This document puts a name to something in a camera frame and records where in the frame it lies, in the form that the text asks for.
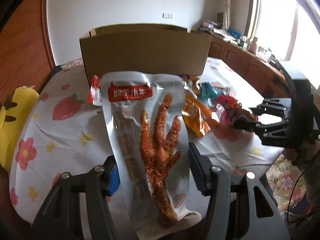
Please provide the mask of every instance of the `white tablecloth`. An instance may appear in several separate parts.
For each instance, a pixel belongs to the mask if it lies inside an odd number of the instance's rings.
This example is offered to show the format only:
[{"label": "white tablecloth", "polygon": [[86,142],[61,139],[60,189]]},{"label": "white tablecloth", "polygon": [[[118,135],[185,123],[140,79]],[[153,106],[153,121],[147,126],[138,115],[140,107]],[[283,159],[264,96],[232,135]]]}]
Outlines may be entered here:
[{"label": "white tablecloth", "polygon": [[[263,100],[221,60],[208,58],[201,81],[230,87],[231,95],[246,107]],[[41,93],[20,135],[12,162],[10,195],[17,213],[30,223],[61,173],[86,173],[112,154],[102,109],[84,102],[88,92],[83,65],[57,73]],[[277,120],[267,117],[263,122]],[[252,171],[258,177],[282,152],[281,148],[262,146],[253,133],[230,128],[216,128],[202,138],[191,132],[189,141],[215,165],[234,174]],[[187,208],[204,217],[208,201],[197,191],[190,174]],[[108,205],[120,239],[134,239],[121,187],[108,199]]]}]

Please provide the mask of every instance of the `cardboard box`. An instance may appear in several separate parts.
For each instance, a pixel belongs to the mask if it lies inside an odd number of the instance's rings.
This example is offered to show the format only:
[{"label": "cardboard box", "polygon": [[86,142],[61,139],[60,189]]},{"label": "cardboard box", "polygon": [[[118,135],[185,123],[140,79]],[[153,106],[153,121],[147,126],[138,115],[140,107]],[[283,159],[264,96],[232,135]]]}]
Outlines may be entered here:
[{"label": "cardboard box", "polygon": [[92,76],[113,71],[201,75],[211,35],[164,24],[95,28],[80,38],[84,68]]}]

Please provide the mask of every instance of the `metal screw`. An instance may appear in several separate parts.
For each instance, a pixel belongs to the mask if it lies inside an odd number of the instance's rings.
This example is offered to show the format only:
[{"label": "metal screw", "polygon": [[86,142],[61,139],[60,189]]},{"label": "metal screw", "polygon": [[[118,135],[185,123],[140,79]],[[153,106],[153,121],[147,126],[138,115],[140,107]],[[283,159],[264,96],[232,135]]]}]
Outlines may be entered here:
[{"label": "metal screw", "polygon": [[61,178],[62,179],[67,179],[69,177],[70,177],[70,173],[69,172],[64,172],[64,173],[61,174]]},{"label": "metal screw", "polygon": [[211,169],[212,169],[213,171],[217,171],[217,172],[221,171],[221,167],[218,166],[218,165],[212,166]]},{"label": "metal screw", "polygon": [[247,172],[247,177],[249,178],[249,179],[254,179],[255,178],[255,174],[253,173],[253,172],[251,172],[251,171],[249,171],[249,172]]},{"label": "metal screw", "polygon": [[95,166],[94,170],[96,172],[102,172],[102,171],[104,171],[104,167],[102,165],[98,165],[98,166]]}]

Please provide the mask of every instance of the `wall socket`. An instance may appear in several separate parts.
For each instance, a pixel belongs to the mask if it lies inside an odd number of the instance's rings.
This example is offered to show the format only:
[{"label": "wall socket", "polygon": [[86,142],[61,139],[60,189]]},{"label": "wall socket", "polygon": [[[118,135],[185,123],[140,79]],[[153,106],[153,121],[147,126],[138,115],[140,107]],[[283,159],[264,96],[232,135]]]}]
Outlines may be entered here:
[{"label": "wall socket", "polygon": [[163,13],[162,18],[164,19],[173,19],[173,14],[171,13]]}]

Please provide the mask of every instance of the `white wall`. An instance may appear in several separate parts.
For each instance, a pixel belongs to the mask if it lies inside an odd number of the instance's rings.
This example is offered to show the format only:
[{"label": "white wall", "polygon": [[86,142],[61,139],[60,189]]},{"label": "white wall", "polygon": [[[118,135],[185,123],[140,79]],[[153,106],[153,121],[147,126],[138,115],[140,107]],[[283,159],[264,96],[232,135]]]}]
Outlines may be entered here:
[{"label": "white wall", "polygon": [[243,34],[249,12],[250,0],[232,0],[231,21],[232,29]]},{"label": "white wall", "polygon": [[[201,18],[217,19],[223,0],[47,0],[49,38],[55,63],[81,57],[79,37],[118,23],[168,23],[197,28]],[[174,14],[163,19],[162,13]]]}]

